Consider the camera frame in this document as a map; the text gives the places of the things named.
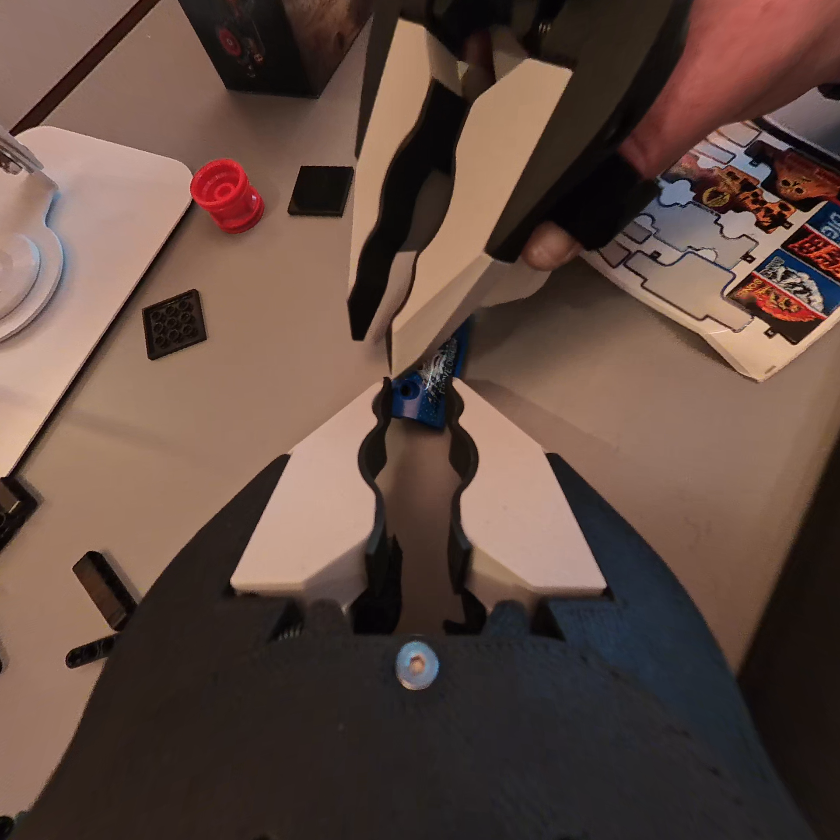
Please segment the white book stand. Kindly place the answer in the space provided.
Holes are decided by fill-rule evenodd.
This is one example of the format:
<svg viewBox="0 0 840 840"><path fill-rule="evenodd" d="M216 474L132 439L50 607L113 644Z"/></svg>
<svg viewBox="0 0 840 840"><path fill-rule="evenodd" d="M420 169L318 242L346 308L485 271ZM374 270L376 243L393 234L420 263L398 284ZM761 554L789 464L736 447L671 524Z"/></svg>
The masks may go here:
<svg viewBox="0 0 840 840"><path fill-rule="evenodd" d="M2 129L1 471L10 476L190 205L187 166Z"/></svg>

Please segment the thin black beam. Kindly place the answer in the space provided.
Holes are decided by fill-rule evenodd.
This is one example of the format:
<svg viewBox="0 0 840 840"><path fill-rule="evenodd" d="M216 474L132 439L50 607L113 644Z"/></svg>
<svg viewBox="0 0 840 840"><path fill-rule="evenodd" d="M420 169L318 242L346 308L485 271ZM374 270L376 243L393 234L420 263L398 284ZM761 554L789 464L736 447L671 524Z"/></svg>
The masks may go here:
<svg viewBox="0 0 840 840"><path fill-rule="evenodd" d="M113 651L120 633L113 633L94 641L72 648L65 658L69 669L78 669L106 659Z"/></svg>

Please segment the black frame piece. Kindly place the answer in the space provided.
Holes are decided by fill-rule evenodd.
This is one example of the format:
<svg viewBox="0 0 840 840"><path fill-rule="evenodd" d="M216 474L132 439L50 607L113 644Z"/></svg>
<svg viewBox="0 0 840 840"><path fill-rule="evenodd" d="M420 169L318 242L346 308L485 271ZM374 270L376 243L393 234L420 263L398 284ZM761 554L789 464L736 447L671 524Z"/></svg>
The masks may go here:
<svg viewBox="0 0 840 840"><path fill-rule="evenodd" d="M39 500L13 476L1 478L1 550L38 509Z"/></svg>

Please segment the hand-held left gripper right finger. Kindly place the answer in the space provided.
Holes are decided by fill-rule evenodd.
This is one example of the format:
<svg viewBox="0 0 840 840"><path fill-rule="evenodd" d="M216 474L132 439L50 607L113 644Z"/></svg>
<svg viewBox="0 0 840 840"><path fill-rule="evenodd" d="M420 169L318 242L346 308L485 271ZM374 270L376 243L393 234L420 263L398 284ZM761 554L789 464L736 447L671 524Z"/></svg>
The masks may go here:
<svg viewBox="0 0 840 840"><path fill-rule="evenodd" d="M448 384L446 411L458 476L448 573L465 616L488 616L502 602L533 614L546 599L604 595L604 574L543 447L459 378Z"/></svg>

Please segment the black smooth square tile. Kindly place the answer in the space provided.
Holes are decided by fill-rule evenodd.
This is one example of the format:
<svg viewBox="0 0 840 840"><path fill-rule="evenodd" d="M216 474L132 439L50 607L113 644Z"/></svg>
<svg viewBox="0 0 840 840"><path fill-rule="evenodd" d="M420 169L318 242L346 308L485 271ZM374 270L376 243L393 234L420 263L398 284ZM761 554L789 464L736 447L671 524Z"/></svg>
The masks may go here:
<svg viewBox="0 0 840 840"><path fill-rule="evenodd" d="M353 178L352 166L301 166L290 196L288 214L293 217L341 217Z"/></svg>

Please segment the dark toy set box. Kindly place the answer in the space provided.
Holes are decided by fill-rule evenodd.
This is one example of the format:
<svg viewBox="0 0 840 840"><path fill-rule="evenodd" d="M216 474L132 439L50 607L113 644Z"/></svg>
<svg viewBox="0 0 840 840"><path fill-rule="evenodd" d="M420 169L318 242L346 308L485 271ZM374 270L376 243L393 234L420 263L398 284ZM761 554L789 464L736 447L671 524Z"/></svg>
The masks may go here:
<svg viewBox="0 0 840 840"><path fill-rule="evenodd" d="M231 91L317 98L367 24L373 1L180 1Z"/></svg>

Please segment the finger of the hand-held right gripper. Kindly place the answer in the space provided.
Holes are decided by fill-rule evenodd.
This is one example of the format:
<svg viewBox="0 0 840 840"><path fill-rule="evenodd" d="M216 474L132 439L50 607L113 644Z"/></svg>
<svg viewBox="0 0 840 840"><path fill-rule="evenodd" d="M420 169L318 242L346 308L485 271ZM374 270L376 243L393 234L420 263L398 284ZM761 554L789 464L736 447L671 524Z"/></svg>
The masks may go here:
<svg viewBox="0 0 840 840"><path fill-rule="evenodd" d="M455 171L469 110L458 60L422 24L376 18L364 69L353 189L349 294L353 341L377 341L407 294L406 258L428 178Z"/></svg>
<svg viewBox="0 0 840 840"><path fill-rule="evenodd" d="M469 316L527 298L548 271L490 255L495 226L572 72L494 39L497 81L472 104L455 148L454 187L436 234L417 255L411 290L391 325L390 370L424 360Z"/></svg>

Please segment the black studded square plate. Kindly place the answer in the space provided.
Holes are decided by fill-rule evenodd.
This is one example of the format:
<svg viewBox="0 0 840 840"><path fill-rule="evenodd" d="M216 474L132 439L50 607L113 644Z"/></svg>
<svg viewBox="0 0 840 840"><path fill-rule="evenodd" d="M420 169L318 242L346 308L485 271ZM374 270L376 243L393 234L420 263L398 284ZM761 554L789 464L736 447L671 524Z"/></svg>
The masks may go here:
<svg viewBox="0 0 840 840"><path fill-rule="evenodd" d="M200 292L184 291L142 309L146 356L157 361L207 339Z"/></svg>

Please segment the red wheel rim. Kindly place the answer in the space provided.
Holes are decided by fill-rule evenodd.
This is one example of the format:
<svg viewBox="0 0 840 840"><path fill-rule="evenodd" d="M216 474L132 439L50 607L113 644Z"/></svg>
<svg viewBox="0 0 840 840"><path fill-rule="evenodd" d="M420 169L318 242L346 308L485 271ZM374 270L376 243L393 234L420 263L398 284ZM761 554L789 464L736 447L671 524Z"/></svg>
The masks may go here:
<svg viewBox="0 0 840 840"><path fill-rule="evenodd" d="M193 201L216 226L231 235L256 226L265 212L262 196L251 185L241 164L230 159L210 161L192 177Z"/></svg>

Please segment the grey desk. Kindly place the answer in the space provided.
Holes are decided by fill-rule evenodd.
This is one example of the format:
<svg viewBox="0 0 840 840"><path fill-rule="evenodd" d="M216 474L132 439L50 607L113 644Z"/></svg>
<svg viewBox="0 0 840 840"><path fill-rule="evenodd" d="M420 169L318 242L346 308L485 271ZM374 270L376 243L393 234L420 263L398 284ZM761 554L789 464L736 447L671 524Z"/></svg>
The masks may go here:
<svg viewBox="0 0 840 840"><path fill-rule="evenodd" d="M386 373L350 338L350 219L290 217L301 165L350 165L367 34L318 100L227 91L159 2L48 125L196 170L242 164L266 215L193 207L23 463L40 497L2 551L2 813L29 808L110 627L72 571L108 555L134 597L268 463ZM207 338L146 356L142 309L199 291ZM739 671L838 433L838 329L762 384L577 260L476 325L468 384L560 454L664 559Z"/></svg>

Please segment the thick black beam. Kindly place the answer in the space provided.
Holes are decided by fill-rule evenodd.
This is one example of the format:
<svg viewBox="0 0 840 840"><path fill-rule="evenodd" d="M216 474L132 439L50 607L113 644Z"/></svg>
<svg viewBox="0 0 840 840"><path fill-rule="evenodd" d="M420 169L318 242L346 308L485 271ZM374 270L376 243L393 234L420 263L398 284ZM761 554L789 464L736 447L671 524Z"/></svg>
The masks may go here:
<svg viewBox="0 0 840 840"><path fill-rule="evenodd" d="M138 602L108 559L100 552L88 551L73 564L72 571L111 630L123 631Z"/></svg>

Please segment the person's right hand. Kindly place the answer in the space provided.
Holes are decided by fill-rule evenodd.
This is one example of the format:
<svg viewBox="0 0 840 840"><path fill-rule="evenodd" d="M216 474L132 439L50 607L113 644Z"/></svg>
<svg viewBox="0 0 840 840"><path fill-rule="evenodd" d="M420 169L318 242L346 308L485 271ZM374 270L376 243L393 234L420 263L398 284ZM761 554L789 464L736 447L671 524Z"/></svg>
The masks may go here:
<svg viewBox="0 0 840 840"><path fill-rule="evenodd" d="M838 81L838 1L693 2L683 54L619 154L654 179L713 130Z"/></svg>

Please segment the blue printed curved panel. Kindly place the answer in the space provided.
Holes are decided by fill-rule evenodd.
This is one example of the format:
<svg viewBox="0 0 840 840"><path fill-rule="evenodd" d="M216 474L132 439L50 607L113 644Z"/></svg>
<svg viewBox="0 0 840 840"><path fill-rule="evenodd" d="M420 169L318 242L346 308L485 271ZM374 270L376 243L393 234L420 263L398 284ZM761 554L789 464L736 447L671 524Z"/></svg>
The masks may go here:
<svg viewBox="0 0 840 840"><path fill-rule="evenodd" d="M465 320L429 359L392 382L392 416L435 430L446 425L448 383L460 377L466 363L475 319Z"/></svg>

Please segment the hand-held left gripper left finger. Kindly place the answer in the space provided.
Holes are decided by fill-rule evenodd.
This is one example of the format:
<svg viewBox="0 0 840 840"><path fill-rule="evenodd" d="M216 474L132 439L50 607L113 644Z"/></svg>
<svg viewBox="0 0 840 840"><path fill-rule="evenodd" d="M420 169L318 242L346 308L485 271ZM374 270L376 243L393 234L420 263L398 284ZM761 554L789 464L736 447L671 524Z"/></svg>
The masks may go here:
<svg viewBox="0 0 840 840"><path fill-rule="evenodd" d="M291 449L230 579L237 595L331 600L354 621L398 620L403 555L376 484L391 420L385 377Z"/></svg>

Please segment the colourful sticker sheet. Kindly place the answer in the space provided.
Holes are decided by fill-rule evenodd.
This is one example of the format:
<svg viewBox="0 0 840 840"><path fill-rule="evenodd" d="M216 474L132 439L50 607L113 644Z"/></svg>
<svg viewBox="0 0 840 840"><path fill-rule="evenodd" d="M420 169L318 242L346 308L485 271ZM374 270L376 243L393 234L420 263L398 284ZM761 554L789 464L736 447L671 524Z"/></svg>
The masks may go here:
<svg viewBox="0 0 840 840"><path fill-rule="evenodd" d="M583 259L763 382L838 326L838 188L825 142L772 120L731 123Z"/></svg>

